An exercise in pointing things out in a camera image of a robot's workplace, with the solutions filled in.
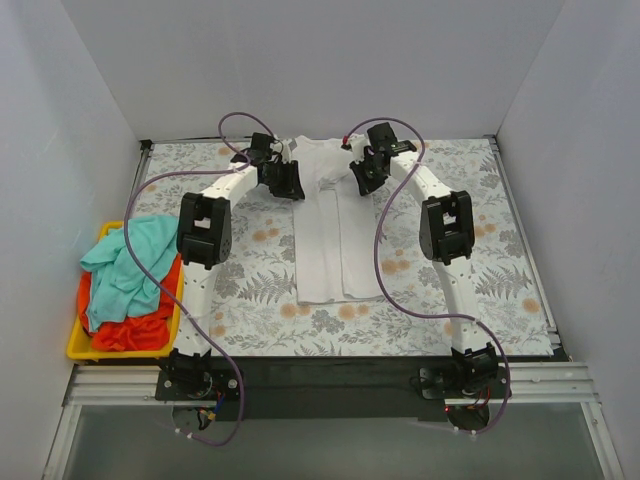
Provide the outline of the white t shirt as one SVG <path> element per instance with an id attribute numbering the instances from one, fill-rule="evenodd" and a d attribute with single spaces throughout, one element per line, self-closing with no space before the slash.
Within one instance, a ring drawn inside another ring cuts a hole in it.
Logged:
<path id="1" fill-rule="evenodd" d="M 338 139 L 298 136 L 293 158 L 305 199 L 293 206 L 297 300 L 301 304 L 381 297 L 373 264 L 373 200 L 359 194 L 351 154 Z"/>

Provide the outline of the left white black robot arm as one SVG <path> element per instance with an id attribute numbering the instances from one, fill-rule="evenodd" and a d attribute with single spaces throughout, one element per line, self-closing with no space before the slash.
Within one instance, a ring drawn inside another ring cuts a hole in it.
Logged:
<path id="1" fill-rule="evenodd" d="M 305 198 L 289 145 L 270 134 L 254 133 L 250 145 L 234 155 L 229 169 L 201 192 L 185 194 L 179 212 L 181 320 L 164 371 L 171 384 L 193 400 L 208 399 L 226 387 L 225 376 L 211 371 L 214 347 L 205 334 L 214 286 L 232 249 L 233 208 L 260 185 L 276 198 Z"/>

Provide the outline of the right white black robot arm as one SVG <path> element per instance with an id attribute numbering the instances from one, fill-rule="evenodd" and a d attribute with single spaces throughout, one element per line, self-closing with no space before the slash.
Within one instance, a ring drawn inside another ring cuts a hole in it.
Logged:
<path id="1" fill-rule="evenodd" d="M 471 196 L 455 191 L 440 180 L 423 162 L 426 144 L 399 140 L 392 120 L 380 118 L 363 136 L 353 130 L 341 142 L 353 160 L 349 168 L 359 194 L 367 196 L 386 180 L 399 182 L 380 215 L 374 237 L 374 272 L 381 281 L 379 238 L 387 213 L 396 199 L 407 192 L 420 206 L 419 246 L 432 263 L 444 294 L 447 312 L 438 319 L 450 321 L 452 365 L 442 373 L 422 377 L 426 389 L 434 394 L 455 391 L 475 397 L 497 378 L 500 350 L 497 341 L 480 320 L 472 282 L 471 255 L 475 245 Z"/>

